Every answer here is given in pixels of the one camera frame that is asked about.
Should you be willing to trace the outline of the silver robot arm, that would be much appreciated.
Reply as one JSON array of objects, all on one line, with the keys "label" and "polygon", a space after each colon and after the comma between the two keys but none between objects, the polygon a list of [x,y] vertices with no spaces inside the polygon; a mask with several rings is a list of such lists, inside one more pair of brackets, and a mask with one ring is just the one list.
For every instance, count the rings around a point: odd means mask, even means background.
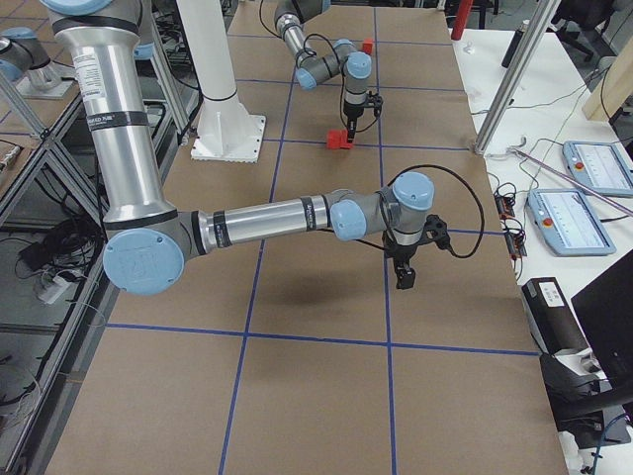
[{"label": "silver robot arm", "polygon": [[[201,87],[202,110],[192,157],[257,161],[264,116],[250,115],[239,101],[217,1],[178,1],[189,50]],[[302,196],[208,215],[179,212],[163,194],[148,118],[137,78],[135,50],[147,30],[146,1],[41,1],[55,38],[73,61],[88,129],[107,191],[104,218],[108,242],[104,270],[121,290],[138,295],[165,291],[181,277],[186,261],[214,249],[276,236],[331,230],[343,241],[383,233],[382,249],[394,260],[397,288],[413,286],[409,266],[420,245],[448,238],[446,225],[430,215],[434,185],[424,174],[405,171],[393,183],[369,194],[349,189]],[[307,37],[302,25],[324,13],[329,1],[280,1],[275,32],[296,56]],[[381,105],[367,90],[370,55],[349,41],[334,44],[334,59],[299,61],[302,87],[316,87],[336,74],[344,80],[343,112],[352,140],[361,109]]]},{"label": "silver robot arm", "polygon": [[350,148],[355,136],[362,132],[358,120],[367,110],[378,119],[382,114],[383,98],[369,90],[372,73],[371,49],[357,48],[348,40],[341,39],[329,45],[331,53],[320,55],[309,44],[304,24],[324,13],[330,7],[328,1],[280,1],[274,15],[275,32],[294,55],[296,79],[305,90],[340,76],[342,79],[339,99],[342,131],[328,133],[332,147]]}]

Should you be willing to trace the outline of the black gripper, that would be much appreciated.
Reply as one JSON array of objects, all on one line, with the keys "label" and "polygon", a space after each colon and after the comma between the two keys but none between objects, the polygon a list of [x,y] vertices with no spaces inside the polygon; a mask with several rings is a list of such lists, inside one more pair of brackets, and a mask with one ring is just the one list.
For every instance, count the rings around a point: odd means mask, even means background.
[{"label": "black gripper", "polygon": [[411,289],[415,283],[415,270],[409,265],[419,246],[430,243],[430,238],[424,231],[414,234],[404,234],[397,230],[383,232],[384,254],[394,261],[398,290]]},{"label": "black gripper", "polygon": [[363,116],[367,105],[365,103],[353,104],[348,101],[343,102],[343,115],[345,117],[346,122],[346,131],[348,136],[355,139],[356,129],[357,129],[357,120]]}]

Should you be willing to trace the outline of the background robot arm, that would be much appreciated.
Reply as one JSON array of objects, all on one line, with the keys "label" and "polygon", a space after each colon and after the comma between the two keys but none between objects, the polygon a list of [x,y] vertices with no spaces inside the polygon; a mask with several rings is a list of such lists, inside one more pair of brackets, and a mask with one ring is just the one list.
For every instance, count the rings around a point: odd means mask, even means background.
[{"label": "background robot arm", "polygon": [[74,81],[73,67],[55,63],[27,27],[1,32],[1,72],[30,99],[59,100]]}]

